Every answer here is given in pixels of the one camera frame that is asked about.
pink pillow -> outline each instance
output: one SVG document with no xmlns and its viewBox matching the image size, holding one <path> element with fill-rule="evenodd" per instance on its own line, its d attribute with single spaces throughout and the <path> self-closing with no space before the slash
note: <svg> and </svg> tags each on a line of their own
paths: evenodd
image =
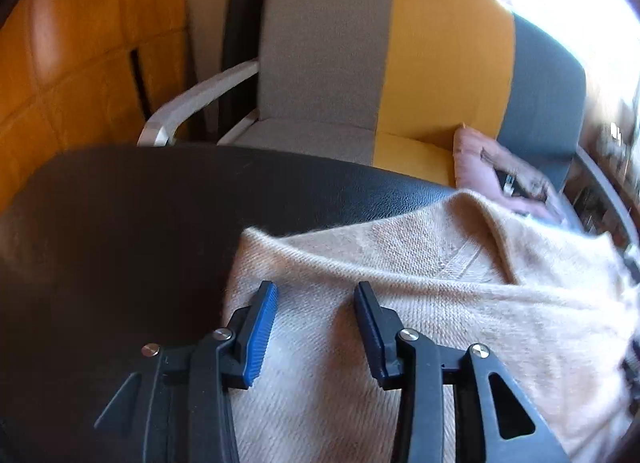
<svg viewBox="0 0 640 463">
<path fill-rule="evenodd" d="M 461 126 L 453 138 L 456 187 L 482 194 L 487 199 L 520 214 L 552 223 L 564 224 L 566 218 L 551 182 L 541 172 L 513 156 L 495 139 L 474 128 Z M 500 186 L 496 170 L 516 178 L 528 198 L 511 196 Z"/>
</svg>

black table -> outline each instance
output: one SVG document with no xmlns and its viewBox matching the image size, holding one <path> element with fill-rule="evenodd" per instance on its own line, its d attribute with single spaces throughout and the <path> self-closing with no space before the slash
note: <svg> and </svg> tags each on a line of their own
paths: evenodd
<svg viewBox="0 0 640 463">
<path fill-rule="evenodd" d="M 140 348 L 220 323 L 239 234 L 401 214 L 450 189 L 336 160 L 261 150 L 102 148 L 53 159 L 0 216 L 0 418 L 25 462 L 138 462 L 92 424 Z"/>
</svg>

gray wooden armrest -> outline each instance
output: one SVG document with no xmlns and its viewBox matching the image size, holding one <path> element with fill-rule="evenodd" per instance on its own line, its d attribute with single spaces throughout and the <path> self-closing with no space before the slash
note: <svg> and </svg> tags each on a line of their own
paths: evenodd
<svg viewBox="0 0 640 463">
<path fill-rule="evenodd" d="M 600 194 L 604 197 L 607 206 L 612 208 L 617 214 L 629 243 L 637 246 L 638 230 L 636 230 L 636 225 L 631 219 L 629 212 L 626 210 L 622 199 L 620 199 L 620 196 L 613 188 L 613 185 L 602 173 L 602 170 L 600 170 L 600 167 L 597 166 L 596 162 L 591 159 L 591 156 L 589 156 L 580 146 L 575 151 L 575 159 L 578 160 L 580 166 L 589 174 L 591 180 L 595 182 Z"/>
<path fill-rule="evenodd" d="M 176 96 L 148 119 L 138 138 L 138 145 L 163 146 L 173 143 L 175 131 L 182 122 L 257 72 L 257 60 L 242 62 Z"/>
</svg>

knit fabric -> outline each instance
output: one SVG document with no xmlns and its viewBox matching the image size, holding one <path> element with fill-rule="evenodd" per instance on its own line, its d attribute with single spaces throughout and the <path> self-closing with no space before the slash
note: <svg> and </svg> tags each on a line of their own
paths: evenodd
<svg viewBox="0 0 640 463">
<path fill-rule="evenodd" d="M 620 364 L 636 289 L 608 235 L 545 226 L 462 191 L 403 216 L 299 236 L 246 230 L 225 319 L 262 280 L 280 299 L 261 376 L 232 392 L 241 461 L 389 461 L 399 391 L 382 391 L 369 374 L 353 312 L 358 281 L 438 344 L 489 345 L 574 461 L 604 457 L 628 425 Z"/>
</svg>

silver screw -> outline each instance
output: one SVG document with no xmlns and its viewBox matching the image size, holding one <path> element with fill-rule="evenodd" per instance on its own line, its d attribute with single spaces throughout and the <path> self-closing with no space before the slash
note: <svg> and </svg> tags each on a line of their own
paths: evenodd
<svg viewBox="0 0 640 463">
<path fill-rule="evenodd" d="M 140 351 L 142 351 L 143 356 L 151 358 L 156 356 L 156 354 L 160 352 L 160 346 L 153 343 L 145 344 L 144 346 L 142 346 L 142 349 Z"/>
<path fill-rule="evenodd" d="M 400 338 L 407 342 L 413 342 L 417 340 L 419 336 L 420 334 L 415 329 L 405 328 L 400 330 Z"/>
<path fill-rule="evenodd" d="M 471 352 L 475 354 L 476 357 L 487 358 L 491 351 L 484 344 L 473 344 L 471 346 Z"/>
<path fill-rule="evenodd" d="M 213 338 L 215 338 L 216 340 L 229 340 L 232 334 L 233 333 L 231 332 L 231 329 L 218 328 L 213 331 Z"/>
</svg>

